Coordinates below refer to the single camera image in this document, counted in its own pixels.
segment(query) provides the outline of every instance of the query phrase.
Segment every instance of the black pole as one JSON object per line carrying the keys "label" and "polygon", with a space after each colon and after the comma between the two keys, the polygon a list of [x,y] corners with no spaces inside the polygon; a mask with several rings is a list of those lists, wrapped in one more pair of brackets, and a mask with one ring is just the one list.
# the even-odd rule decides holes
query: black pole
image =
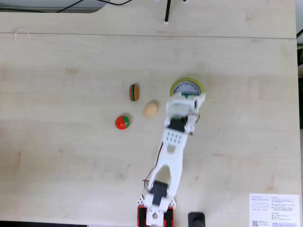
{"label": "black pole", "polygon": [[165,19],[164,19],[165,22],[169,21],[170,1],[171,0],[167,0],[166,13],[165,13]]}

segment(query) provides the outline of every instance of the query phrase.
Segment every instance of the black object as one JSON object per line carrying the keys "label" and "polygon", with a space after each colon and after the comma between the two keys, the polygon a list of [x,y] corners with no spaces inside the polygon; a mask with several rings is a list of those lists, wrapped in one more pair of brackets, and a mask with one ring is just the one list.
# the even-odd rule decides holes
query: black object
{"label": "black object", "polygon": [[164,220],[166,220],[166,227],[171,227],[173,222],[173,210],[174,209],[167,209],[167,212],[164,213]]}
{"label": "black object", "polygon": [[205,215],[201,212],[188,214],[188,227],[205,227]]}
{"label": "black object", "polygon": [[153,183],[151,189],[151,193],[153,194],[153,200],[152,200],[153,204],[160,206],[162,197],[166,197],[167,195],[168,186],[169,185],[167,183],[163,183],[160,181],[155,181]]}
{"label": "black object", "polygon": [[146,207],[141,207],[139,208],[139,227],[144,227],[145,226],[145,220],[146,220],[146,212],[147,208]]}
{"label": "black object", "polygon": [[21,222],[21,221],[0,221],[1,227],[86,227],[83,225],[67,225],[53,223],[36,223],[36,222]]}
{"label": "black object", "polygon": [[165,22],[169,21],[169,9],[170,9],[170,1],[171,0],[167,0],[167,5],[166,5],[166,13],[165,13]]}
{"label": "black object", "polygon": [[180,132],[185,132],[186,123],[187,123],[187,118],[181,118],[181,119],[171,118],[168,128]]}

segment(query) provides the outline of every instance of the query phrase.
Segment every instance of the egg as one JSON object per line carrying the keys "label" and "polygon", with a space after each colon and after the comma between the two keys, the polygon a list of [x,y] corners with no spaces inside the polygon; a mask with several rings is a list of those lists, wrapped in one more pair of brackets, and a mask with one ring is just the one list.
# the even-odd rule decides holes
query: egg
{"label": "egg", "polygon": [[157,111],[158,111],[158,104],[155,101],[152,101],[145,106],[143,110],[143,115],[146,118],[150,118],[156,115]]}

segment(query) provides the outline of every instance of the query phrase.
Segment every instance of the wire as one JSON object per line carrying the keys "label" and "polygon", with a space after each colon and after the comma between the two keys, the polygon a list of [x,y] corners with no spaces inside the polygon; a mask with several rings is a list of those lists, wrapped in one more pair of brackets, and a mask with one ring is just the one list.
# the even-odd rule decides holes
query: wire
{"label": "wire", "polygon": [[144,181],[144,188],[145,188],[145,183],[147,182],[147,185],[148,185],[148,183],[149,183],[148,177],[150,176],[150,174],[152,173],[152,171],[154,170],[154,168],[156,168],[156,166],[157,166],[157,163],[158,163],[158,160],[159,160],[159,155],[160,155],[160,152],[161,152],[161,150],[162,150],[162,147],[163,147],[163,142],[162,142],[161,147],[160,147],[160,150],[159,150],[159,152],[158,152],[156,165],[150,170],[150,173],[147,175],[147,177],[146,177],[145,179],[143,179],[143,181]]}
{"label": "wire", "polygon": [[34,12],[34,13],[46,13],[38,10],[30,10],[30,9],[14,9],[14,8],[0,8],[0,10],[12,10],[12,11],[21,11],[21,12]]}
{"label": "wire", "polygon": [[297,38],[299,38],[303,34],[303,29],[297,34]]}
{"label": "wire", "polygon": [[[55,13],[61,13],[62,11],[66,10],[66,9],[69,9],[70,7],[73,7],[74,5],[77,5],[79,4],[80,2],[82,2],[84,0],[80,0],[80,1],[77,1],[76,3],[73,3],[71,4],[70,6],[67,6]],[[104,1],[104,0],[97,0],[97,1],[101,1],[101,2],[104,2],[104,3],[107,3],[107,4],[110,4],[110,5],[114,5],[114,6],[122,6],[122,5],[125,5],[127,3],[129,3],[130,1],[132,0],[128,0],[126,2],[123,2],[123,3],[113,3],[113,2],[110,2],[110,1]],[[38,11],[38,10],[31,10],[31,9],[15,9],[15,8],[0,8],[0,10],[12,10],[12,11],[21,11],[21,12],[34,12],[34,13],[49,13],[49,12],[43,12],[43,11]]]}
{"label": "wire", "polygon": [[68,7],[65,7],[64,9],[61,9],[61,10],[57,11],[56,13],[60,13],[60,12],[62,12],[64,10],[70,8],[70,7],[73,7],[74,5],[77,5],[78,3],[82,2],[82,1],[84,1],[84,0],[77,1],[76,3],[74,3],[74,4],[72,4],[72,5],[68,6]]}
{"label": "wire", "polygon": [[125,4],[129,3],[132,0],[128,0],[128,1],[123,2],[121,4],[113,3],[113,2],[110,2],[110,1],[104,1],[104,0],[97,0],[97,1],[105,2],[105,3],[108,3],[108,4],[114,5],[114,6],[122,6],[122,5],[125,5]]}

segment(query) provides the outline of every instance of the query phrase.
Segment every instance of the white plastic part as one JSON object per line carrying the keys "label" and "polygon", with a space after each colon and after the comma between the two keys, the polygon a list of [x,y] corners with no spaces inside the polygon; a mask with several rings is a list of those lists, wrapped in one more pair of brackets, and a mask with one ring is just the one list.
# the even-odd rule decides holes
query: white plastic part
{"label": "white plastic part", "polygon": [[159,209],[159,206],[152,205],[147,209],[146,225],[163,226],[163,219],[164,214],[163,211]]}
{"label": "white plastic part", "polygon": [[[156,167],[151,172],[150,182],[156,180],[157,173],[164,166],[168,166],[170,173],[169,191],[167,197],[173,198],[177,193],[177,188],[182,174],[183,149],[185,147],[188,135],[172,129],[164,129],[162,135],[162,149]],[[152,184],[148,185],[148,190],[152,189]]]}
{"label": "white plastic part", "polygon": [[[195,123],[199,119],[199,108],[205,101],[205,94],[199,96],[188,95],[184,97],[181,93],[174,94],[166,103],[166,118],[164,121],[164,132],[159,148],[159,157],[156,160],[156,165],[150,174],[148,191],[145,194],[145,199],[141,195],[137,200],[137,204],[143,204],[147,207],[146,224],[148,226],[157,225],[163,226],[164,213],[168,207],[175,209],[176,203],[174,197],[177,193],[179,182],[182,174],[183,166],[183,150],[189,134],[193,134]],[[187,117],[186,128],[184,132],[168,128],[171,118]],[[156,180],[158,172],[164,167],[169,168],[170,182],[166,197],[162,197],[160,205],[152,203],[154,195],[150,193],[153,182]]]}
{"label": "white plastic part", "polygon": [[144,198],[143,198],[143,194],[140,193],[138,199],[137,199],[137,206],[143,206],[144,205]]}

